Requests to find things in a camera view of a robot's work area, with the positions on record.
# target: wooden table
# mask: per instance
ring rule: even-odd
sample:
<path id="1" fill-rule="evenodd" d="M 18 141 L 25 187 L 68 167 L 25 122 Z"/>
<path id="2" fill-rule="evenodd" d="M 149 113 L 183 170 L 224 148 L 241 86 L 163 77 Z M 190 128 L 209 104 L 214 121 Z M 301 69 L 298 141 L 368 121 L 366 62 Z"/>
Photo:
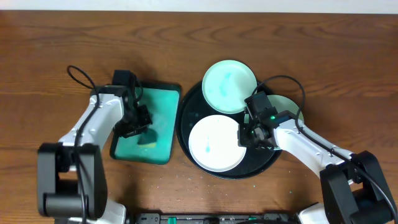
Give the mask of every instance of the wooden table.
<path id="1" fill-rule="evenodd" d="M 257 78 L 286 74 L 307 91 L 307 126 L 379 159 L 398 199 L 398 17 L 339 14 L 0 12 L 0 222 L 52 223 L 36 204 L 37 149 L 56 142 L 86 109 L 89 91 L 115 69 L 179 83 L 183 95 L 212 64 L 240 60 Z M 300 102 L 286 80 L 269 86 Z M 132 211 L 262 213 L 322 201 L 320 182 L 283 153 L 264 173 L 222 180 L 197 169 L 177 138 L 167 165 L 115 161 L 103 152 L 109 198 Z"/>

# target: white plate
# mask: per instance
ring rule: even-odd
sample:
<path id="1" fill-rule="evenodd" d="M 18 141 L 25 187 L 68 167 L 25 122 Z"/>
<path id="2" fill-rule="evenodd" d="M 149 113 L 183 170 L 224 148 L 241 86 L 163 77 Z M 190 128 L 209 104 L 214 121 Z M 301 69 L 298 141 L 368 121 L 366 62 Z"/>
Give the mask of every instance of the white plate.
<path id="1" fill-rule="evenodd" d="M 223 115 L 207 116 L 197 122 L 188 146 L 199 166 L 213 172 L 236 167 L 246 153 L 245 147 L 238 146 L 238 123 Z"/>
<path id="2" fill-rule="evenodd" d="M 225 114 L 242 112 L 246 106 L 244 100 L 256 87 L 257 81 L 250 68 L 235 60 L 224 60 L 211 66 L 201 85 L 206 102 Z"/>

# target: white wall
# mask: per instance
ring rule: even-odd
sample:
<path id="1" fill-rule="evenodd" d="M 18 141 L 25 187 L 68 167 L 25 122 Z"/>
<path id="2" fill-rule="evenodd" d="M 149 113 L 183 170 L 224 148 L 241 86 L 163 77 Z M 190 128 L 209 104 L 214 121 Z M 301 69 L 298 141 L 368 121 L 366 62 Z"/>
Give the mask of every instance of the white wall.
<path id="1" fill-rule="evenodd" d="M 398 0 L 0 0 L 0 9 L 398 14 Z"/>

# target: round black tray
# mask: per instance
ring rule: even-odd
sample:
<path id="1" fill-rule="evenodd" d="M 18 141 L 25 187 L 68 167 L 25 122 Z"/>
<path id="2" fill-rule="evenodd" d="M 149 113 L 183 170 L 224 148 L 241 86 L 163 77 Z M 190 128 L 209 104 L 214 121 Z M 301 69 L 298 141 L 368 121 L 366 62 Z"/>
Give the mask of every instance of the round black tray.
<path id="1" fill-rule="evenodd" d="M 268 88 L 260 88 L 267 95 L 272 91 Z M 201 90 L 201 82 L 197 83 L 183 98 L 177 111 L 176 132 L 182 150 L 188 159 L 191 160 L 199 169 L 215 177 L 224 179 L 245 179 L 260 174 L 271 166 L 281 154 L 281 150 L 268 151 L 247 148 L 243 160 L 233 169 L 225 172 L 212 172 L 199 166 L 192 158 L 188 147 L 189 134 L 194 125 L 202 118 L 210 115 L 220 114 L 228 116 L 239 124 L 243 123 L 244 113 L 223 114 L 214 110 L 205 100 Z"/>

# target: tabletop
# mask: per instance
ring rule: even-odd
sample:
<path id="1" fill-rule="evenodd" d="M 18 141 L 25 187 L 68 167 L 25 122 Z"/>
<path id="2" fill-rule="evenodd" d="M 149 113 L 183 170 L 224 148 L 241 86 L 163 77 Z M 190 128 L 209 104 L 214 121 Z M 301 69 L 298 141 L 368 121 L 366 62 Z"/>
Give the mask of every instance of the tabletop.
<path id="1" fill-rule="evenodd" d="M 88 105 L 70 64 L 99 85 L 128 69 L 178 83 L 182 95 L 225 59 L 244 62 L 258 80 L 295 77 L 307 92 L 306 125 L 342 148 L 373 153 L 397 200 L 397 30 L 398 17 L 387 15 L 2 11 L 1 223 L 53 222 L 37 211 L 37 149 L 58 141 Z M 269 87 L 301 100 L 288 80 Z M 110 139 L 109 198 L 133 212 L 297 212 L 322 202 L 318 177 L 287 152 L 255 177 L 223 180 L 195 167 L 176 137 L 162 166 L 113 160 Z"/>

